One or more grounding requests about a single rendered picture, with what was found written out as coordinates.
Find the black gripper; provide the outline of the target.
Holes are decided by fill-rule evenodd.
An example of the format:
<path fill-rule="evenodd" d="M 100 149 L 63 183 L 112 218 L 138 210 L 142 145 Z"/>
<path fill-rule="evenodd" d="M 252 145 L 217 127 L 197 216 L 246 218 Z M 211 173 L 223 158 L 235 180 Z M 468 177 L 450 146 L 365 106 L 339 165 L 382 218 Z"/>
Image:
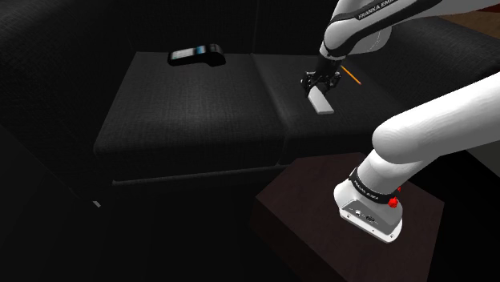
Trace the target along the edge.
<path fill-rule="evenodd" d="M 317 64 L 310 75 L 304 75 L 300 80 L 300 85 L 304 89 L 305 98 L 311 90 L 311 84 L 321 83 L 321 93 L 326 95 L 335 88 L 341 79 L 341 73 L 337 72 L 342 64 L 342 60 L 326 58 L 324 55 L 317 56 Z"/>

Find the white flat remote control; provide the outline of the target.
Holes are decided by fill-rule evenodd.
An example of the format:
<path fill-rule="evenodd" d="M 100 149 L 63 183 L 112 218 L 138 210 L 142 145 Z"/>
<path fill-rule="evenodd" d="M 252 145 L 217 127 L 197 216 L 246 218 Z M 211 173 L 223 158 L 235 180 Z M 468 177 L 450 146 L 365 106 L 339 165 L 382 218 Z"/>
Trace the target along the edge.
<path fill-rule="evenodd" d="M 334 113 L 328 100 L 317 86 L 310 89 L 307 98 L 318 115 L 331 115 Z"/>

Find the orange pencil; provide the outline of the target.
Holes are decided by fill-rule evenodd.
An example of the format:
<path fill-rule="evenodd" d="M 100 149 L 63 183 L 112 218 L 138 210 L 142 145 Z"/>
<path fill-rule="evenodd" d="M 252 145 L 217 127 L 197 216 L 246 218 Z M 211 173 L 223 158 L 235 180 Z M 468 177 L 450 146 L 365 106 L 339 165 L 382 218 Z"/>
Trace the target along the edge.
<path fill-rule="evenodd" d="M 341 66 L 341 69 L 351 78 L 353 79 L 358 85 L 362 85 L 361 81 L 357 79 L 351 72 L 347 70 L 344 66 Z"/>

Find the black card payment terminal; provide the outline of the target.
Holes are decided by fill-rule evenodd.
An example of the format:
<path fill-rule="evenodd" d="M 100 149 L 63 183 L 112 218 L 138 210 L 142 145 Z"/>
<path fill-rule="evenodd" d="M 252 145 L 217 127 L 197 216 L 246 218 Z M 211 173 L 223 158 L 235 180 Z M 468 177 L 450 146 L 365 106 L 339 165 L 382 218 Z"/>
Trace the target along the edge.
<path fill-rule="evenodd" d="M 175 50 L 168 55 L 167 62 L 171 66 L 182 66 L 194 63 L 206 63 L 209 66 L 220 66 L 226 63 L 222 48 L 215 43 Z"/>

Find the black fabric sofa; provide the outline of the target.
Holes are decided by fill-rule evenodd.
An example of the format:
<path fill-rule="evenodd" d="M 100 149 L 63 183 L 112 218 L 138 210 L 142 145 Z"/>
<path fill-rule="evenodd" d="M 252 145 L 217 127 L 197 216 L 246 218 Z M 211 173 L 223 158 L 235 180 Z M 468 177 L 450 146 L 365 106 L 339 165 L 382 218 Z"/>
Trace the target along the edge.
<path fill-rule="evenodd" d="M 361 153 L 403 111 L 500 71 L 500 39 L 432 17 L 344 64 L 318 115 L 311 71 L 337 0 L 0 0 L 0 126 L 78 197 L 240 185 Z M 215 43 L 226 63 L 171 66 Z"/>

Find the dark brown robot stand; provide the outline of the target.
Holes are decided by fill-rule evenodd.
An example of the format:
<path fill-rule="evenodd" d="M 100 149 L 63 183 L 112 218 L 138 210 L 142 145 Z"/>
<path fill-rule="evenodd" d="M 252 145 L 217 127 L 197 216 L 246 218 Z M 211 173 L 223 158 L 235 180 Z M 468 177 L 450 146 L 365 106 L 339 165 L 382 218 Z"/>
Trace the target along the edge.
<path fill-rule="evenodd" d="M 252 230 L 302 282 L 427 282 L 445 204 L 402 186 L 403 225 L 386 244 L 341 218 L 333 189 L 361 153 L 296 159 L 256 196 Z"/>

